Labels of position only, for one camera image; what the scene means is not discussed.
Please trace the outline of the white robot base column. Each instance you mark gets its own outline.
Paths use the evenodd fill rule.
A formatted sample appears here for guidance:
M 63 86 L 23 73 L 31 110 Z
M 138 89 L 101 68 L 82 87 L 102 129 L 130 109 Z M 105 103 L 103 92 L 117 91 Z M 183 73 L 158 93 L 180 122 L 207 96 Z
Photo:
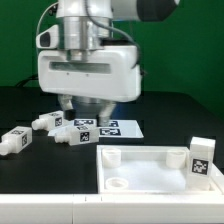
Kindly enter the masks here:
M 74 96 L 72 99 L 76 115 L 81 118 L 93 118 L 98 115 L 104 102 L 105 100 L 80 96 Z

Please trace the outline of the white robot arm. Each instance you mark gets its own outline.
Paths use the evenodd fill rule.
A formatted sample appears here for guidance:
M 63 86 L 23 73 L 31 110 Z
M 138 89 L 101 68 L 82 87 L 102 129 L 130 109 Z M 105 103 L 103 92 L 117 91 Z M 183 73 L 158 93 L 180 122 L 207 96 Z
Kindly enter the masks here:
M 180 0 L 58 0 L 57 25 L 36 37 L 38 79 L 43 91 L 55 93 L 64 112 L 71 100 L 98 100 L 98 124 L 109 124 L 118 102 L 141 93 L 140 49 L 114 21 L 159 22 Z

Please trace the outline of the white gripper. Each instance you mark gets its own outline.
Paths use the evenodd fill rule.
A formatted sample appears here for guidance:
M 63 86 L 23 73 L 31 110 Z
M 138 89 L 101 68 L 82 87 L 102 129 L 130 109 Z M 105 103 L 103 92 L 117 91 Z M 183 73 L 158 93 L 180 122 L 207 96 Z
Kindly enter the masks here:
M 115 102 L 133 101 L 141 93 L 140 68 L 133 67 L 135 62 L 134 46 L 105 46 L 93 51 L 87 62 L 68 60 L 66 51 L 45 50 L 38 58 L 39 83 L 43 91 L 59 94 L 66 120 L 74 119 L 72 96 L 110 100 L 98 114 L 98 126 L 107 127 Z

